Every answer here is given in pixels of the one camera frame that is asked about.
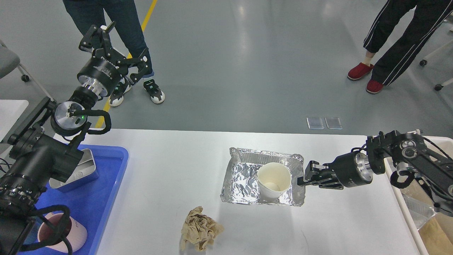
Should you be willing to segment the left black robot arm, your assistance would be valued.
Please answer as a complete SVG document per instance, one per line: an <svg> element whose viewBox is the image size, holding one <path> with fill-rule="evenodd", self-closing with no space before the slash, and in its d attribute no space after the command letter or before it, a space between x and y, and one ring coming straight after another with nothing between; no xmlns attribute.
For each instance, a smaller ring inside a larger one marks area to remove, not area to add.
<svg viewBox="0 0 453 255"><path fill-rule="evenodd" d="M102 135L111 129L111 117L95 104L108 97L121 81L139 81L149 65L145 48L139 57L126 58L111 44L108 26L92 25L79 49L92 51L90 60L78 73L80 86L69 100L56 103L44 97L8 138L10 158L16 161L1 177L1 254L16 255L63 242L73 254L65 229L70 221L66 205L35 207L46 192L50 179L67 181L84 153L78 146L86 134Z"/></svg>

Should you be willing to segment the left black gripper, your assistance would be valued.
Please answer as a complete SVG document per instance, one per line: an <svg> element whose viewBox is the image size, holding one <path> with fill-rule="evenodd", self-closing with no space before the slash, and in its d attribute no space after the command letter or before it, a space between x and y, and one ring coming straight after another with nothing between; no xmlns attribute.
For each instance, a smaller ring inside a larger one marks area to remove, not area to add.
<svg viewBox="0 0 453 255"><path fill-rule="evenodd" d="M85 93L89 97L108 97L121 79L134 84L149 71L149 64L145 59L149 53L148 48L145 48L139 57L118 57L115 65L109 61L117 56L109 36L115 24L116 22L112 21L104 27L92 25L79 42L79 50L90 52L92 57L77 74L81 84L76 89L78 93ZM138 72L129 75L129 68L132 67L138 68Z"/></svg>

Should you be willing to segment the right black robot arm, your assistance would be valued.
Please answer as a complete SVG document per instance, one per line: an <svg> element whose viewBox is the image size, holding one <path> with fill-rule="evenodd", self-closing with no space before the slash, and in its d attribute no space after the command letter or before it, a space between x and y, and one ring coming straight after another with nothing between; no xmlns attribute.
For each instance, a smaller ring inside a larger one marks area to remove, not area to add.
<svg viewBox="0 0 453 255"><path fill-rule="evenodd" d="M417 181L432 200L434 210L452 216L452 158L419 130L379 132L331 163L310 161L297 185L333 190L367 185L374 175L385 173L385 158L391 158L396 168L390 176L393 187L404 189Z"/></svg>

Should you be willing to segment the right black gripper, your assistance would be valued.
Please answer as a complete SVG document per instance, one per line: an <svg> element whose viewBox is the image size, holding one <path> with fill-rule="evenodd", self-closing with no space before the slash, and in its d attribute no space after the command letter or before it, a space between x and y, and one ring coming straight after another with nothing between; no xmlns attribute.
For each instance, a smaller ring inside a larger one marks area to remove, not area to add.
<svg viewBox="0 0 453 255"><path fill-rule="evenodd" d="M331 163L320 164L309 161L304 176L297 179L300 187L314 185L319 188L343 190L344 187L358 187L370 184L373 171L368 156L362 152L339 155Z"/></svg>

